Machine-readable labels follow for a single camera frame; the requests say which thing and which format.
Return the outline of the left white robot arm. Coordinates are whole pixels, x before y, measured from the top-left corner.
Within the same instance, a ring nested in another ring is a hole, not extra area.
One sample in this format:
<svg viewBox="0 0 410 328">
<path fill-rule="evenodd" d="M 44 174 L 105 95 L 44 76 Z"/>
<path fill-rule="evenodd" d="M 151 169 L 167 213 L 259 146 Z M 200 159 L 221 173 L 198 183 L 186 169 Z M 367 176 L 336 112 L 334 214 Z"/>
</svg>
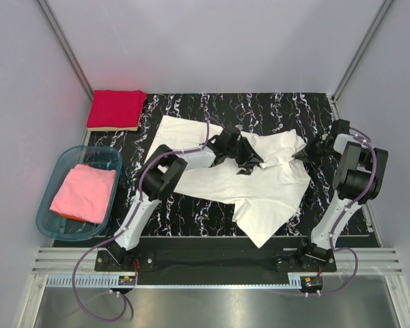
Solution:
<svg viewBox="0 0 410 328">
<path fill-rule="evenodd" d="M 205 141 L 196 148 L 175 150 L 159 145 L 141 169 L 133 204 L 106 246 L 110 263 L 121 271 L 133 265 L 131 250 L 138 245 L 156 207 L 174 192 L 185 171 L 215 167 L 226 159 L 235 160 L 239 174 L 243 175 L 250 175 L 255 167 L 264 163 L 248 139 L 232 126 L 212 137 L 206 134 Z"/>
</svg>

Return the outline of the white t shirt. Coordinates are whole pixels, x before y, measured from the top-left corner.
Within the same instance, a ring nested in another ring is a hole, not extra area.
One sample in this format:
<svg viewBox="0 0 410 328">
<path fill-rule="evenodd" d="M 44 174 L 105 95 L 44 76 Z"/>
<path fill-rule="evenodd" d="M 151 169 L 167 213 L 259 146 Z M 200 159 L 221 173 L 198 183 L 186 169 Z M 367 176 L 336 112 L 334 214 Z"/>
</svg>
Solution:
<svg viewBox="0 0 410 328">
<path fill-rule="evenodd" d="M 293 154 L 305 146 L 295 130 L 269 136 L 244 132 L 263 162 L 242 175 L 232 159 L 212 168 L 187 169 L 175 191 L 234 205 L 233 221 L 261 248 L 298 211 L 311 178 Z"/>
</svg>

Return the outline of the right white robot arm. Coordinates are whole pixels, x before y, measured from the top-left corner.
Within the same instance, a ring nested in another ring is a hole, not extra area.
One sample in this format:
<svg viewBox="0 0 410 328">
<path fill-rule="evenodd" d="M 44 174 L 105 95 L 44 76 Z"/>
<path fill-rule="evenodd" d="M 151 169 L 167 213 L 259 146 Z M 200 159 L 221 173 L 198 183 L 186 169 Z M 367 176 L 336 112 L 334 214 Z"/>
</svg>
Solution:
<svg viewBox="0 0 410 328">
<path fill-rule="evenodd" d="M 323 218 L 304 238 L 289 262 L 311 271 L 334 262 L 337 239 L 350 218 L 381 190 L 388 151 L 375 148 L 371 140 L 351 128 L 350 122 L 336 120 L 330 131 L 319 135 L 292 157 L 313 162 L 323 156 L 338 155 L 333 198 Z"/>
</svg>

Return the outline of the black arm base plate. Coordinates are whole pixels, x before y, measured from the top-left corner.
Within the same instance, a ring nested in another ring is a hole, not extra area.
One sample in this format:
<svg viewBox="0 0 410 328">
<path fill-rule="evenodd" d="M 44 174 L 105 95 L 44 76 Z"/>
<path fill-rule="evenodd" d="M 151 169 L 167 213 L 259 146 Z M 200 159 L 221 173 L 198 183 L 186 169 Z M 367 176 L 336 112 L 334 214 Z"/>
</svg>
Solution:
<svg viewBox="0 0 410 328">
<path fill-rule="evenodd" d="M 336 259 L 314 270 L 304 270 L 289 262 L 289 256 L 304 237 L 278 236 L 261 248 L 247 237 L 162 237 L 145 236 L 136 248 L 117 264 L 107 249 L 100 249 L 95 269 L 106 272 L 150 273 L 157 276 L 212 275 L 217 277 L 259 277 L 271 279 L 278 274 L 335 273 Z"/>
</svg>

